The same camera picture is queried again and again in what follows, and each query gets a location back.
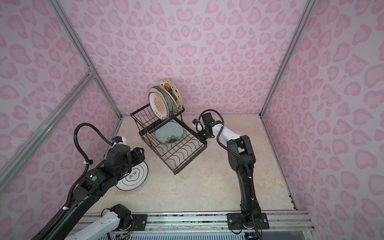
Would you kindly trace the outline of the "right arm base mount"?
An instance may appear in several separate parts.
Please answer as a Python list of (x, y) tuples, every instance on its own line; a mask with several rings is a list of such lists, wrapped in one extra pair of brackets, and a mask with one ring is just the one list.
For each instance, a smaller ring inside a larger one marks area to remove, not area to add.
[[(249, 221), (244, 220), (240, 213), (228, 213), (227, 223), (229, 230), (253, 230), (254, 225), (252, 224), (252, 220)], [(261, 213), (261, 216), (254, 219), (255, 226), (258, 230), (268, 230), (270, 228), (269, 220), (267, 218), (266, 213)]]

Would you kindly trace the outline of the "cream star cartoon plate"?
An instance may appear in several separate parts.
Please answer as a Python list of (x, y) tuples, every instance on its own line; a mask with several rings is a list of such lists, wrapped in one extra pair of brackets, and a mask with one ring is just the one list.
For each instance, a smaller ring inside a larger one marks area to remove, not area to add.
[(181, 94), (179, 93), (176, 86), (167, 79), (161, 79), (159, 82), (159, 85), (165, 88), (167, 91), (169, 91), (172, 94), (172, 96), (174, 97), (177, 103), (179, 111), (181, 111), (183, 109), (183, 101), (182, 101)]

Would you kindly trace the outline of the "light green flower plate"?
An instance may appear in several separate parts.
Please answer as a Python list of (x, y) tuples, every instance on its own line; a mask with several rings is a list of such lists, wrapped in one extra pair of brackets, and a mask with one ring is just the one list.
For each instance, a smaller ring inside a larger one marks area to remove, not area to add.
[(163, 144), (171, 144), (179, 141), (184, 134), (181, 125), (169, 122), (156, 131), (156, 139)]

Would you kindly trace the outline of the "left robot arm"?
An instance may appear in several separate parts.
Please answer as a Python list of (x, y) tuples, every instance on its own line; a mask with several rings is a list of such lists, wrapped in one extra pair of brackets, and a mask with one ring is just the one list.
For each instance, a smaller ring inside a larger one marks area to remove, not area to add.
[(73, 190), (69, 202), (40, 230), (33, 240), (63, 240), (76, 226), (83, 215), (117, 185), (132, 168), (145, 160), (143, 148), (130, 148), (117, 144), (107, 152), (106, 159), (87, 171)]

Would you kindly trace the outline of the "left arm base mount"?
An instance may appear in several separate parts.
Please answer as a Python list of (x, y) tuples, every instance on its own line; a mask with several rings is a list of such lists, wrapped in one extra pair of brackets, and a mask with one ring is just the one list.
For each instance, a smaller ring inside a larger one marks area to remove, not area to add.
[(119, 217), (119, 225), (116, 231), (144, 231), (147, 225), (148, 215), (133, 214)]

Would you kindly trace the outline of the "white plate dark blue rim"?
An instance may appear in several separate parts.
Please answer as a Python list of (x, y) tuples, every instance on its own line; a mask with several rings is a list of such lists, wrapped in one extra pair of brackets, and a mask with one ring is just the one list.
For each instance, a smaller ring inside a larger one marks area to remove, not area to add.
[(170, 93), (168, 93), (161, 86), (154, 86), (154, 87), (152, 87), (152, 90), (163, 96), (163, 99), (164, 99), (164, 102), (166, 105), (166, 109), (167, 109), (167, 113), (168, 113), (168, 117), (173, 116), (177, 112), (178, 108), (177, 108), (176, 102), (173, 99), (172, 95)]

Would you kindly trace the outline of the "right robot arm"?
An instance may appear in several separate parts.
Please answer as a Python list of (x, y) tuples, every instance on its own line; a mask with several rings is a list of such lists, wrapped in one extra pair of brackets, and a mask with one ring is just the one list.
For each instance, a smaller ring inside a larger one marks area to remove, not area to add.
[(215, 138), (218, 145), (228, 153), (232, 170), (236, 173), (241, 193), (241, 229), (253, 229), (261, 235), (270, 228), (267, 215), (262, 212), (254, 186), (256, 156), (251, 140), (238, 135), (225, 126), (224, 118), (213, 109), (203, 111), (193, 120), (198, 136), (204, 140)]

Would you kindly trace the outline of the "black wire dish rack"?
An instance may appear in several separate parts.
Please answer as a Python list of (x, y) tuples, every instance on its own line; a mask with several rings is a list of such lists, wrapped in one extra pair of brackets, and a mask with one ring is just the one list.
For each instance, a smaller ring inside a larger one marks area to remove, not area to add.
[[(173, 116), (161, 120), (153, 113), (150, 104), (147, 104), (131, 113), (136, 122), (141, 139), (155, 152), (155, 154), (176, 175), (201, 154), (208, 146), (197, 132), (187, 126), (183, 121), (185, 109)], [(163, 141), (156, 137), (156, 133), (164, 129), (168, 123), (173, 123), (182, 129), (181, 135), (169, 135)]]

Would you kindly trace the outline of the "white plate brown rim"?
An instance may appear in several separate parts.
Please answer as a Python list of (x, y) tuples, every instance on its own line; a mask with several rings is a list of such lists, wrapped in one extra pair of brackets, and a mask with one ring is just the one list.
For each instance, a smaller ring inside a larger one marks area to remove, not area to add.
[(174, 105), (170, 95), (160, 86), (154, 86), (149, 93), (150, 107), (153, 113), (165, 120), (174, 115)]

